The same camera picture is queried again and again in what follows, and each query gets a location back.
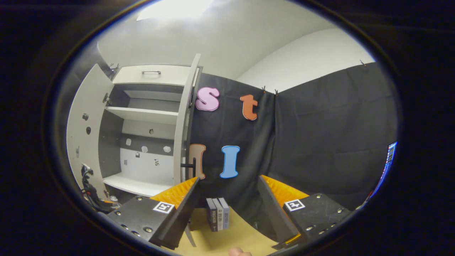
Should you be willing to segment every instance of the ceiling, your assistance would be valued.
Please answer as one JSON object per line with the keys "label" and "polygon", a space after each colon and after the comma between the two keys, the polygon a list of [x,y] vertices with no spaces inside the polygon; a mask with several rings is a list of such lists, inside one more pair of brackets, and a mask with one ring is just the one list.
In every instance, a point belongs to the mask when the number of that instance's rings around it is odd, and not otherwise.
{"label": "ceiling", "polygon": [[130,15],[101,35],[106,62],[189,65],[201,53],[204,73],[230,79],[304,35],[336,27],[284,0],[214,0],[195,18],[136,21],[138,16]]}

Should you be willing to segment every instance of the tan table surface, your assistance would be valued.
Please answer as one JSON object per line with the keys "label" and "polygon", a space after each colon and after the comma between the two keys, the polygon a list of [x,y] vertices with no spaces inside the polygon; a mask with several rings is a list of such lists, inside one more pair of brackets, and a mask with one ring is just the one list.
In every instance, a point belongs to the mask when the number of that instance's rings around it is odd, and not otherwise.
{"label": "tan table surface", "polygon": [[229,228],[217,232],[210,230],[206,209],[194,209],[192,214],[194,230],[191,234],[196,247],[191,245],[187,235],[183,233],[175,250],[164,248],[184,256],[228,256],[228,250],[233,247],[240,247],[245,252],[251,252],[253,256],[265,256],[277,251],[272,248],[277,242],[251,227],[232,208],[229,209]]}

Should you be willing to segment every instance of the black fabric backdrop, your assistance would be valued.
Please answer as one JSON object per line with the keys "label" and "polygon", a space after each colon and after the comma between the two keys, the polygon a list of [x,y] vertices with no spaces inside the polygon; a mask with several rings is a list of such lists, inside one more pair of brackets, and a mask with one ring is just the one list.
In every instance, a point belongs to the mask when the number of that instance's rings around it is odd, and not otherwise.
{"label": "black fabric backdrop", "polygon": [[[392,82],[377,63],[334,72],[277,96],[237,81],[202,74],[199,88],[220,91],[213,112],[195,110],[191,143],[204,144],[205,197],[224,197],[249,224],[275,239],[257,191],[260,174],[307,194],[324,193],[354,210],[377,184],[387,147],[396,141]],[[240,97],[258,102],[254,121]],[[240,147],[238,176],[219,177],[226,145]]]}

